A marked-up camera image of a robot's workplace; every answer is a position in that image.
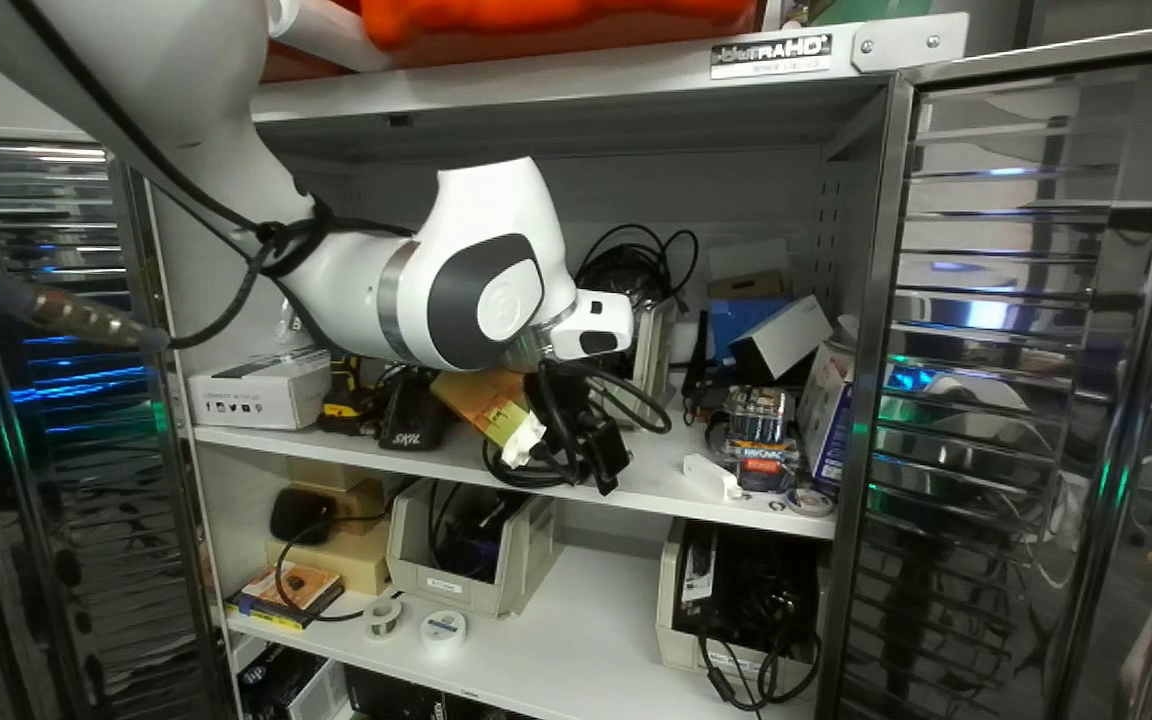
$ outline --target cabinet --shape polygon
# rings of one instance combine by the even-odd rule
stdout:
[[[305,188],[348,216],[420,226],[437,169],[536,158],[572,263],[624,221],[659,231],[691,230],[702,241],[691,306],[702,300],[708,278],[784,268],[786,286],[815,294],[828,311],[857,311],[874,226],[882,73],[961,55],[962,17],[809,37],[824,53],[786,65],[725,65],[752,60],[768,43],[670,43],[316,82],[268,87],[254,111]],[[222,306],[238,263],[194,241],[166,204],[158,230],[174,327],[194,327]],[[178,356],[178,373],[265,350],[273,321],[277,294],[258,289],[218,345]],[[222,594],[265,563],[268,508],[286,480],[286,459],[478,488],[496,480],[478,470],[466,434],[430,457],[323,434],[187,429],[187,438],[215,619],[236,652],[250,639],[291,643],[526,716],[741,716],[717,701],[702,673],[654,659],[654,552],[669,522],[833,541],[833,522],[768,508],[768,502],[725,502],[682,477],[679,459],[698,451],[698,429],[679,426],[662,439],[631,434],[631,470],[610,498],[586,484],[544,494],[568,508],[568,552],[521,617],[475,617],[459,656],[429,656],[412,623],[387,639],[368,639],[353,623],[285,638],[222,617]],[[772,714],[811,716],[811,698]]]

